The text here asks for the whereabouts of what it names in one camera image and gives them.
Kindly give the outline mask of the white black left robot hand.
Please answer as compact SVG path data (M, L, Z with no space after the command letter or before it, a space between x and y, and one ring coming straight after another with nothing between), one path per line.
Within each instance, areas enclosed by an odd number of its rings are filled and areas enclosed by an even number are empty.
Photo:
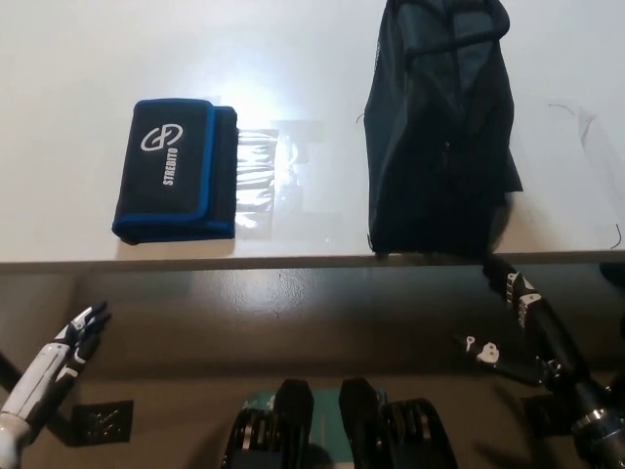
M86 308L30 363L1 407L3 468L21 467L22 453L59 409L98 350L110 317L106 302Z

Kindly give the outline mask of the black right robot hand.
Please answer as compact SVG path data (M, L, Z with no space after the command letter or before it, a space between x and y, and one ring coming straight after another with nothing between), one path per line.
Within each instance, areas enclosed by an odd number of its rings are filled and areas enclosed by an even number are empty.
M530 360L514 363L494 341L471 334L454 341L478 366L529 386L542 385L567 413L570 422L601 419L619 410L618 400L591 375L579 347L547 298L504 259L483 259L482 273L500 296L514 325L521 329Z

